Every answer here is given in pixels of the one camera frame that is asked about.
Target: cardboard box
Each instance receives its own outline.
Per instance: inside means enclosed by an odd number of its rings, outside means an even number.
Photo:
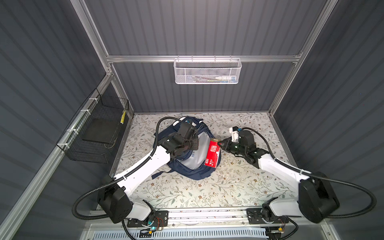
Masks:
[[[220,147],[217,145],[219,140],[216,138],[211,138],[209,143],[207,158],[205,159],[205,165],[209,167],[217,167],[218,156],[220,154]]]

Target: floral surface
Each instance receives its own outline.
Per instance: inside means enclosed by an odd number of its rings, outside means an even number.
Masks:
[[[156,124],[165,114],[135,115],[117,173],[124,171],[152,149]],[[202,118],[213,135],[224,139],[230,127],[250,127],[267,140],[275,156],[287,161],[267,113],[189,114]],[[160,131],[172,120],[162,122]],[[258,147],[267,149],[263,140],[255,136]],[[158,171],[169,171],[167,165]],[[291,187],[270,174],[248,164],[243,158],[222,151],[220,165],[210,177],[196,181],[176,172],[163,173],[156,179],[146,179],[132,195],[146,199],[156,208],[234,207],[261,205],[272,197],[293,197]]]

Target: gray wall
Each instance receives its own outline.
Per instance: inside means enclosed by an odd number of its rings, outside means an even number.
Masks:
[[[332,221],[343,239],[382,238],[383,20],[384,1],[339,1],[275,114],[299,167],[375,193],[372,212]],[[341,202],[335,213],[369,203],[362,192],[334,189]]]
[[[0,63],[2,222],[105,72],[69,1],[0,1]],[[106,170],[67,159],[58,169],[15,239],[83,226],[60,212],[71,204],[62,196],[83,193]]]
[[[298,54],[324,3],[86,0],[109,55]],[[139,113],[268,110],[291,64],[243,63],[230,86],[177,85],[168,63],[115,66]]]
[[[175,83],[172,63],[115,63],[135,112],[268,110],[291,63],[243,63],[238,84]]]

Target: backpack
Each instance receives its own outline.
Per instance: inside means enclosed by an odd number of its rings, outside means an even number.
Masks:
[[[185,117],[182,121],[192,122],[192,125],[196,125],[195,127],[198,129],[197,134],[200,134],[202,132],[206,132],[209,137],[214,137],[213,134],[211,133],[211,131],[209,130],[208,126],[203,122],[203,119],[194,118],[194,117]],[[170,125],[166,129],[161,131],[158,134],[157,138],[160,140],[160,139],[168,136],[169,134],[171,134],[173,132],[177,132],[180,128],[180,125],[181,125],[180,122],[177,122],[177,123]],[[171,172],[176,171],[176,172],[180,173],[181,175],[189,177],[190,179],[193,179],[193,180],[201,180],[201,179],[204,179],[206,177],[209,177],[211,175],[211,173],[214,170],[216,170],[216,168],[209,167],[209,166],[205,165],[205,161],[203,161],[203,163],[200,165],[200,167],[198,167],[194,170],[190,169],[190,168],[188,168],[188,167],[186,167],[180,163],[180,161],[187,160],[192,155],[192,152],[193,152],[192,150],[189,150],[184,155],[177,156],[174,160],[168,162],[167,165],[171,168],[171,170],[168,171],[167,173],[171,173]],[[217,165],[220,164],[220,160],[221,160],[221,153],[218,156]],[[160,171],[158,173],[153,174],[152,179],[157,178],[162,173],[164,173],[164,171]]]

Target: black wire basket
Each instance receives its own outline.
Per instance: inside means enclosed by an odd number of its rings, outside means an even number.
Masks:
[[[129,120],[128,106],[127,99],[99,94],[87,110],[81,110],[78,123],[67,128],[68,140],[57,146],[74,161],[113,162]]]

